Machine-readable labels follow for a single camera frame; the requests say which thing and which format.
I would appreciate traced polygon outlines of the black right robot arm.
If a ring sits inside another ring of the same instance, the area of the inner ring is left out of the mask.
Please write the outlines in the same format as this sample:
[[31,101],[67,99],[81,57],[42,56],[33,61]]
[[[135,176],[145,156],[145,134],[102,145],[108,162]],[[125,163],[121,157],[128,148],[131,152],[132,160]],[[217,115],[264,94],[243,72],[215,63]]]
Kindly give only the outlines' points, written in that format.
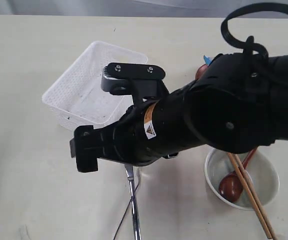
[[97,171],[98,159],[144,167],[202,145],[241,154],[288,141],[288,55],[220,54],[198,80],[133,99],[118,121],[74,130],[79,172]]

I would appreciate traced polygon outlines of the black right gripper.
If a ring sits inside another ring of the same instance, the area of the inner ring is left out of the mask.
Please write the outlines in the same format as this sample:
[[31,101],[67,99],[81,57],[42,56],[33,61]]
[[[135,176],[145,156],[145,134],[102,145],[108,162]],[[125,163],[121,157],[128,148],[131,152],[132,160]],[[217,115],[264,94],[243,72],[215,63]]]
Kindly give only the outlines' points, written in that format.
[[97,172],[97,159],[144,167],[160,158],[176,157],[179,149],[172,146],[171,137],[162,129],[166,121],[155,116],[161,102],[149,100],[133,106],[119,121],[103,128],[78,126],[69,141],[77,171]]

